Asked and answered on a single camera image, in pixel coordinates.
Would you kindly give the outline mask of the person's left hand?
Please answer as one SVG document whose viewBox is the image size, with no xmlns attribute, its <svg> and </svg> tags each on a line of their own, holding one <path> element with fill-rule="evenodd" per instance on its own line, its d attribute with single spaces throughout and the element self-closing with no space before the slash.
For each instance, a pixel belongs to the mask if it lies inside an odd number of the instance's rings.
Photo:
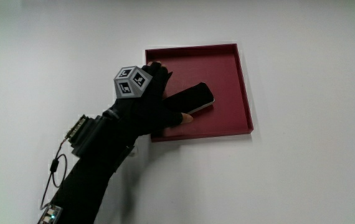
<svg viewBox="0 0 355 224">
<path fill-rule="evenodd" d="M 164 128 L 190 123 L 194 118 L 181 112 L 172 112 L 163 105 L 163 93 L 172 73 L 160 61 L 142 67 L 153 78 L 139 98 L 117 99 L 103 112 L 118 123 L 120 133 L 142 136 Z"/>
</svg>

